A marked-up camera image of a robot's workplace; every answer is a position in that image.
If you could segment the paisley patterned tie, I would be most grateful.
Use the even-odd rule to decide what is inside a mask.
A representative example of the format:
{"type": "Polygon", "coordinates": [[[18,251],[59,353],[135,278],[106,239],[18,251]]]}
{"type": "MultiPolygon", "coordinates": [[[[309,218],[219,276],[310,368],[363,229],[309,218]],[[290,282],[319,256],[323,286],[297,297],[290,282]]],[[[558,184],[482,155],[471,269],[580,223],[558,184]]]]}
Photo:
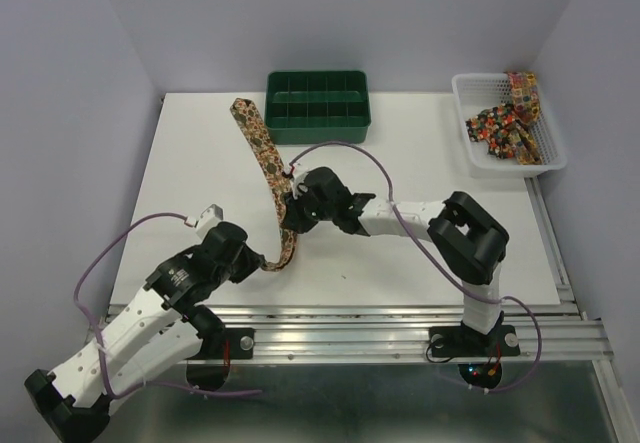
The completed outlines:
{"type": "Polygon", "coordinates": [[[230,112],[256,158],[272,195],[278,221],[280,254],[277,261],[265,260],[262,269],[278,272],[291,263],[297,249],[297,234],[283,226],[286,216],[285,194],[291,190],[291,184],[284,176],[283,160],[256,104],[249,99],[236,98],[230,112]]]}

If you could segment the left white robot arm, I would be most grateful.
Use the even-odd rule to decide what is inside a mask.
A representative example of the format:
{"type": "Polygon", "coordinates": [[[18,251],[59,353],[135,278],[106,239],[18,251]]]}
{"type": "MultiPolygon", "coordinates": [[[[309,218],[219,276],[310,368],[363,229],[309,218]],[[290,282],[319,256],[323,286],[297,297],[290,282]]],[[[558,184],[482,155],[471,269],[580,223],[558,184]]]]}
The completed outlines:
{"type": "Polygon", "coordinates": [[[216,222],[201,238],[160,263],[126,308],[74,356],[27,377],[36,410],[60,441],[94,441],[113,403],[157,385],[158,375],[182,359],[230,357],[225,325],[204,302],[223,283],[242,282],[264,259],[233,223],[216,222]]]}

